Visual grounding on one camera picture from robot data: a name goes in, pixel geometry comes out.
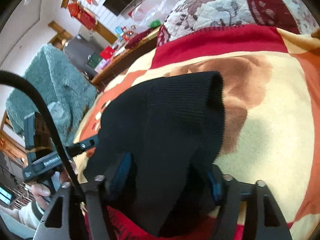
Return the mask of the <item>white sleeve forearm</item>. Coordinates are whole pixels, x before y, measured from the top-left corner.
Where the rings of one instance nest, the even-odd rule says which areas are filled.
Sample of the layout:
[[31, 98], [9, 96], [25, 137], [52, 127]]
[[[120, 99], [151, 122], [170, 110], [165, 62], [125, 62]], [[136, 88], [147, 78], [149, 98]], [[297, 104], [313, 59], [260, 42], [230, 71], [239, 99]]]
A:
[[19, 209], [1, 206], [1, 218], [9, 231], [22, 239], [32, 239], [35, 235], [44, 210], [35, 202], [29, 202]]

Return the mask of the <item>person's left hand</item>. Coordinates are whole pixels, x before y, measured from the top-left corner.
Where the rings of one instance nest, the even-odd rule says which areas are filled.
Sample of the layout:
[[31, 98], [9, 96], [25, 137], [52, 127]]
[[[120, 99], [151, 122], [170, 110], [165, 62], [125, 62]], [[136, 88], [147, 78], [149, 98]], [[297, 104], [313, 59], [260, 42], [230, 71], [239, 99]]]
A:
[[[66, 171], [62, 171], [59, 173], [59, 177], [57, 176], [58, 172], [55, 172], [54, 179], [59, 179], [58, 186], [60, 187], [61, 184], [69, 181], [69, 176]], [[48, 202], [45, 200], [45, 197], [49, 197], [51, 195], [51, 191], [46, 185], [43, 184], [32, 184], [31, 185], [31, 192], [35, 201], [39, 205], [42, 210], [45, 210], [48, 207]]]

